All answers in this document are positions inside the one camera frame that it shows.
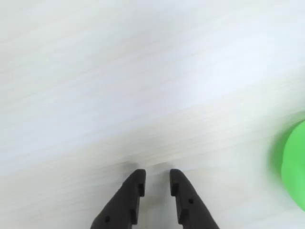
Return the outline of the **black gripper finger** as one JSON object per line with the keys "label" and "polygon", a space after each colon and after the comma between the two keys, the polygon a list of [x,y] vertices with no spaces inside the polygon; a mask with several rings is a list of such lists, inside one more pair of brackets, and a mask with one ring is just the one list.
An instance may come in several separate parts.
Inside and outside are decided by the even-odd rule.
{"label": "black gripper finger", "polygon": [[179,169],[170,170],[170,191],[175,197],[178,223],[184,229],[219,228],[189,179]]}
{"label": "black gripper finger", "polygon": [[93,220],[92,229],[131,229],[138,223],[140,198],[145,195],[146,171],[133,171]]}

